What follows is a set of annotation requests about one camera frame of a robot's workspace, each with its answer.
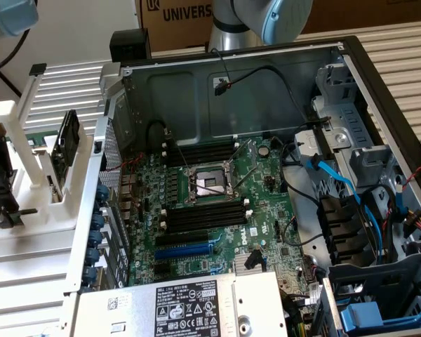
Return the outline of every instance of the green motherboard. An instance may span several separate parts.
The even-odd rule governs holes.
[[[255,168],[237,187],[238,198],[249,199],[252,216],[246,224],[209,230],[209,239],[216,241],[213,252],[205,256],[168,260],[171,272],[165,279],[154,271],[155,265],[163,262],[154,257],[157,250],[155,239],[164,235],[160,226],[161,209],[163,204],[173,205],[173,208],[192,207],[188,204],[189,178],[185,174],[188,166],[168,168],[162,164],[161,155],[155,154],[144,158],[136,166],[125,167],[121,199],[130,194],[133,200],[137,198],[149,205],[141,212],[135,202],[121,203],[121,211],[131,236],[129,286],[176,277],[233,272],[234,261],[238,256],[243,258],[259,249],[266,261],[267,270],[276,272],[281,288],[288,293],[308,291],[305,277],[299,273],[300,268],[303,268],[300,248],[283,242],[284,235],[289,242],[299,243],[300,239],[298,232],[291,227],[287,233],[283,232],[284,227],[292,220],[293,208],[288,193],[280,193],[280,149],[271,150],[270,141],[261,137],[240,139],[239,142],[248,142],[248,145],[243,146],[234,158],[233,185]],[[267,156],[258,154],[260,147],[263,150],[268,149]],[[204,197],[197,199],[196,205],[226,199],[228,196],[222,195]]]

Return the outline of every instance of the metal chassis frame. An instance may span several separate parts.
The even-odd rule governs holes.
[[[366,102],[370,105],[381,129],[384,131],[392,152],[401,166],[406,177],[410,176],[419,166],[421,166],[421,144],[413,133],[410,125],[394,101],[391,93],[381,80],[380,75],[364,51],[362,45],[356,37],[345,37],[339,39],[322,39],[316,41],[301,41],[294,44],[284,44],[279,46],[263,46],[259,48],[241,49],[237,51],[221,52],[224,59],[247,58],[251,56],[267,55],[272,53],[287,53],[308,48],[328,48],[338,47],[347,66],[352,71],[359,89]],[[181,64],[182,62],[200,63],[215,62],[217,56],[209,54],[185,55],[179,57],[167,57],[156,60],[141,60],[137,62],[127,62],[122,65],[119,77],[128,76],[133,70],[163,67],[166,65]],[[22,108],[28,102],[27,95],[31,95],[31,86],[27,85],[24,91],[25,101]],[[105,116],[98,120],[94,135],[94,142],[104,142],[107,123],[112,122],[116,100],[123,94],[121,91],[107,101]],[[367,112],[360,112],[363,122],[370,131],[370,136],[376,145],[382,145],[382,141],[376,128],[371,127],[373,122]],[[21,123],[25,114],[21,114]],[[88,174],[84,190],[95,189],[98,182],[99,167],[104,146],[99,153],[92,153],[88,166]],[[417,177],[410,182],[410,187],[415,193],[421,205],[421,177]],[[70,256],[69,268],[64,287],[65,303],[63,305],[63,315],[60,319],[60,326],[64,332],[73,332],[74,318],[78,305],[77,291],[81,286],[81,273],[83,270],[83,259],[86,251],[89,220],[91,219],[93,208],[93,198],[84,192],[79,211],[80,221],[77,223]]]

